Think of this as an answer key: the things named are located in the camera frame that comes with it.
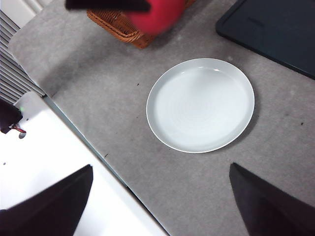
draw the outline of black object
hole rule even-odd
[[[235,201],[251,236],[315,236],[315,208],[236,163],[230,166]]]
[[[0,131],[9,132],[13,124],[17,124],[23,118],[19,109],[0,98]]]
[[[238,0],[217,33],[315,79],[315,1]]]
[[[66,0],[65,7],[67,10],[92,8],[144,12],[151,8],[146,0]]]
[[[93,170],[87,165],[32,198],[0,211],[0,235],[73,235],[92,181]]]

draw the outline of white panel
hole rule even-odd
[[[1,0],[1,11],[3,11],[20,28],[36,15],[36,13],[22,0]]]

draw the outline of white plate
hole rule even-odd
[[[235,140],[254,110],[254,92],[234,65],[193,59],[166,71],[152,87],[147,119],[156,137],[178,151],[202,153]]]

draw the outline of red object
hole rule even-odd
[[[130,21],[142,32],[157,35],[169,29],[181,16],[185,0],[147,0],[149,12],[126,12]]]

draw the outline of white surface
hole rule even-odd
[[[1,209],[26,200],[91,164],[94,180],[76,236],[165,235],[41,98],[29,92],[17,106],[24,109],[20,125],[27,135],[19,139],[15,130],[6,135],[0,133]]]
[[[52,0],[1,0],[1,10],[22,28]]]
[[[189,153],[219,149],[251,120],[254,93],[247,77],[218,59],[193,59],[165,72],[147,102],[153,133],[169,147]]]

